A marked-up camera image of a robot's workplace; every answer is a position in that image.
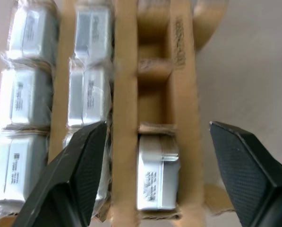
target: silver battery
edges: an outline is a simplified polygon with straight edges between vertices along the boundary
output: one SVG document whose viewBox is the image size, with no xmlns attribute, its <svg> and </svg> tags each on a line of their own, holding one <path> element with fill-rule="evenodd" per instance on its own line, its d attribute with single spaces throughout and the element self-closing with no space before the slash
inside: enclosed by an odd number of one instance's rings
<svg viewBox="0 0 282 227">
<path fill-rule="evenodd" d="M 105 68 L 84 73 L 72 70 L 69 76 L 68 126 L 80 128 L 106 121 L 111 108 L 109 76 Z"/>
<path fill-rule="evenodd" d="M 179 149 L 171 136 L 142 135 L 137 164 L 137 209 L 176 208 Z"/>
<path fill-rule="evenodd" d="M 0 85 L 1 128 L 44 128 L 51 123 L 52 82 L 33 69 L 5 70 Z"/>
<path fill-rule="evenodd" d="M 84 63 L 111 59 L 111 10 L 91 6 L 77 10 L 75 56 Z"/>
<path fill-rule="evenodd" d="M 46 166 L 47 138 L 0 137 L 0 201 L 25 202 Z"/>
<path fill-rule="evenodd" d="M 57 39 L 57 20 L 47 8 L 19 8 L 14 16 L 8 57 L 36 59 L 54 65 Z"/>
</svg>

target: battery label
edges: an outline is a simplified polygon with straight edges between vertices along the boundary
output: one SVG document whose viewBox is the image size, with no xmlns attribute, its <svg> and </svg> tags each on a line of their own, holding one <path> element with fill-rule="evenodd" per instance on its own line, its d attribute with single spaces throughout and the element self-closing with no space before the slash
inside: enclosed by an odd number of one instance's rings
<svg viewBox="0 0 282 227">
<path fill-rule="evenodd" d="M 99 17 L 97 15 L 93 16 L 93 21 L 92 21 L 92 43 L 97 43 L 100 38 L 100 32 L 98 29 L 99 25 Z"/>
<path fill-rule="evenodd" d="M 87 109 L 92 109 L 94 107 L 94 81 L 89 80 L 87 85 Z"/>
<path fill-rule="evenodd" d="M 26 18 L 26 28 L 24 33 L 24 42 L 31 43 L 34 40 L 36 21 L 34 16 L 28 15 Z"/>
<path fill-rule="evenodd" d="M 76 50 L 88 51 L 90 33 L 90 17 L 88 14 L 80 14 L 78 17 Z"/>
<path fill-rule="evenodd" d="M 20 160 L 20 154 L 14 153 L 13 163 L 12 163 L 12 175 L 11 175 L 11 179 L 10 179 L 10 184 L 18 184 L 18 182 L 19 182 L 19 171 L 17 170 L 19 160 Z"/>
<path fill-rule="evenodd" d="M 144 179 L 144 198 L 146 201 L 156 201 L 157 194 L 157 172 L 147 172 Z"/>
<path fill-rule="evenodd" d="M 15 88 L 15 110 L 20 111 L 23 108 L 23 99 L 22 99 L 22 90 L 23 83 L 18 82 Z"/>
</svg>

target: black plastic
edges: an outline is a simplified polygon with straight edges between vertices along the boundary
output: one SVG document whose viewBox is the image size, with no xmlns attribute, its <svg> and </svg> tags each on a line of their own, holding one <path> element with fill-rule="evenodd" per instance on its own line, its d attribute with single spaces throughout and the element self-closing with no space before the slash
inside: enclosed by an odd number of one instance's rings
<svg viewBox="0 0 282 227">
<path fill-rule="evenodd" d="M 242 226 L 282 227 L 282 165 L 250 132 L 212 122 L 210 133 Z"/>
<path fill-rule="evenodd" d="M 87 227 L 102 171 L 106 123 L 76 132 L 46 167 L 13 227 Z"/>
</svg>

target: white surface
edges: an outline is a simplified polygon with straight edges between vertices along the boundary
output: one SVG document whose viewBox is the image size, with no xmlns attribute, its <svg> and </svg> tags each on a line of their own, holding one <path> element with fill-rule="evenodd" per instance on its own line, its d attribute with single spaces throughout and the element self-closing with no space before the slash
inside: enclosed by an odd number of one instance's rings
<svg viewBox="0 0 282 227">
<path fill-rule="evenodd" d="M 6 47 L 11 4 L 0 0 L 0 51 Z M 206 181 L 220 182 L 208 131 L 211 120 L 253 132 L 282 163 L 282 0 L 231 0 L 212 41 L 197 55 L 197 76 Z M 207 227 L 240 224 L 234 213 L 207 215 Z"/>
</svg>

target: cardboard box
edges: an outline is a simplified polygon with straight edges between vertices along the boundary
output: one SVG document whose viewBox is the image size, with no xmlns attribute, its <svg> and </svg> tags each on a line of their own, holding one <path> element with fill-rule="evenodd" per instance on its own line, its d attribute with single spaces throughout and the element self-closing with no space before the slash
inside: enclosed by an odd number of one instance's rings
<svg viewBox="0 0 282 227">
<path fill-rule="evenodd" d="M 203 182 L 195 47 L 202 48 L 226 6 L 188 0 L 115 0 L 115 90 L 111 209 L 101 220 L 115 227 L 141 219 L 171 219 L 182 227 L 204 227 L 204 202 L 214 214 L 232 210 L 226 192 Z M 73 53 L 75 0 L 64 0 L 55 79 L 49 162 L 62 151 L 68 109 L 68 58 Z M 178 206 L 169 212 L 136 209 L 139 132 L 174 133 L 180 148 Z M 9 227 L 15 217 L 4 218 Z"/>
</svg>

